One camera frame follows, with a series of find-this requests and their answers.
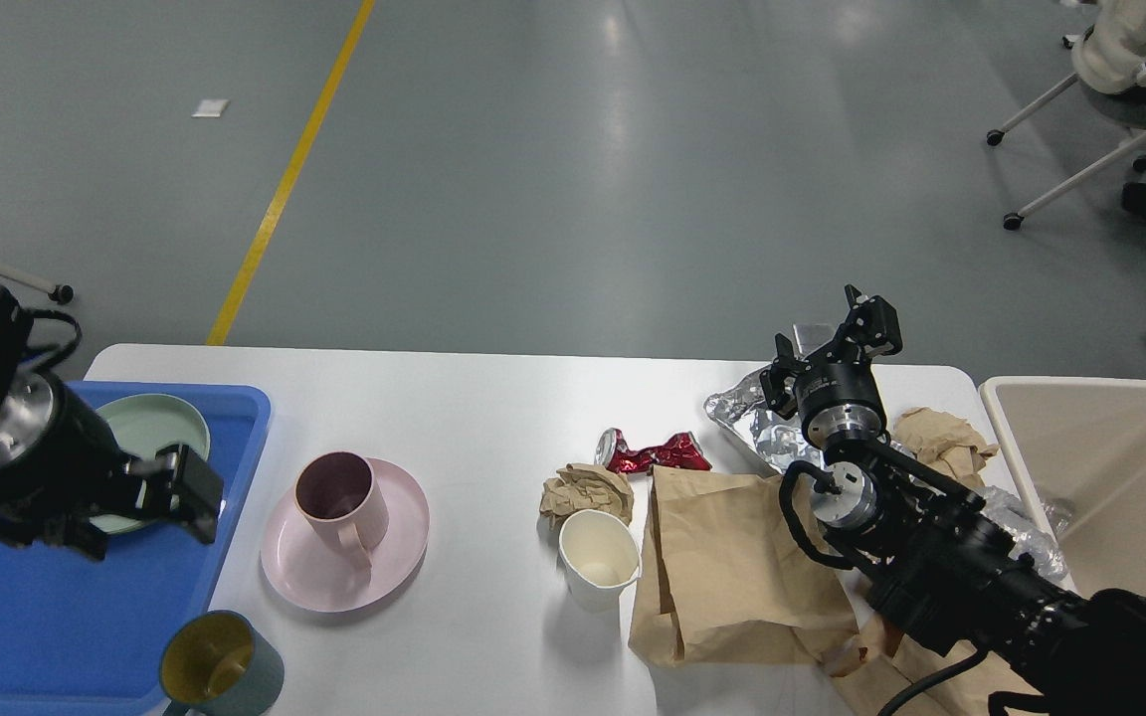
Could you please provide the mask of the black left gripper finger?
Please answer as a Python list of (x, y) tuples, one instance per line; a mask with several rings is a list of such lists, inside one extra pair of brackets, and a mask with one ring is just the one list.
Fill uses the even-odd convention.
[(168, 444), (124, 469), (136, 481), (126, 516), (174, 524), (201, 544), (213, 544), (223, 508), (223, 479), (191, 446)]
[(103, 562), (107, 558), (108, 535), (83, 516), (68, 512), (36, 513), (28, 516), (36, 541), (46, 546), (63, 548), (91, 559)]

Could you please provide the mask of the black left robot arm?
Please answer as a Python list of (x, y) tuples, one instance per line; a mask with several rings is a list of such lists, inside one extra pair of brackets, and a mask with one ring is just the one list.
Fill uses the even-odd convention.
[(37, 320), (74, 325), (66, 312), (28, 308), (0, 284), (0, 543), (41, 541), (100, 561), (101, 516), (174, 524), (213, 544), (223, 480), (183, 443), (132, 453), (104, 417), (54, 373), (72, 354), (66, 343), (36, 345)]

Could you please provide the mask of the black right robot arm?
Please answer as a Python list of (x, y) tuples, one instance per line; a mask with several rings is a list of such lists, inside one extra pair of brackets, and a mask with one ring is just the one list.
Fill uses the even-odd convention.
[(892, 448), (872, 363), (903, 348), (897, 313), (853, 285), (845, 296), (829, 343), (800, 357), (777, 335), (759, 375), (770, 411), (799, 418), (824, 458), (784, 470), (782, 516), (813, 562), (864, 574), (868, 605), (920, 646), (975, 650), (901, 689), (881, 713), (997, 655), (1033, 693), (995, 690), (992, 715), (1146, 715), (1146, 597), (1105, 589), (1086, 599), (1057, 587), (1031, 554), (1013, 556), (1013, 536), (984, 516), (981, 494)]

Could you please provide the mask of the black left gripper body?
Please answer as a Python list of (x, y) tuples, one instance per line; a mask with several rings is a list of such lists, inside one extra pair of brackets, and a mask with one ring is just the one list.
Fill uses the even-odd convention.
[(58, 377), (14, 377), (0, 406), (0, 543), (37, 543), (28, 516), (104, 516), (109, 481), (128, 463), (112, 431)]

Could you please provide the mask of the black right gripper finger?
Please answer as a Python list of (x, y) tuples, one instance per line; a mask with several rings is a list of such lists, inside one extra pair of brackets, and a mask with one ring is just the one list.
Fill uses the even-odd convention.
[(787, 335), (774, 336), (776, 357), (759, 373), (761, 394), (768, 411), (782, 419), (792, 419), (799, 414), (799, 399), (793, 393), (796, 377), (802, 373), (802, 359), (796, 355), (796, 346)]
[(881, 296), (871, 296), (853, 284), (843, 286), (848, 313), (834, 336), (822, 348), (832, 364), (869, 364), (882, 355), (903, 351), (897, 312)]

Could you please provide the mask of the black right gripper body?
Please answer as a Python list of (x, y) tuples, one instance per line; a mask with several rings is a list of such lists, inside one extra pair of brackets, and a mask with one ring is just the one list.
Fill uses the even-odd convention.
[(802, 435), (814, 448), (885, 435), (886, 411), (871, 364), (813, 362), (796, 376), (795, 399)]

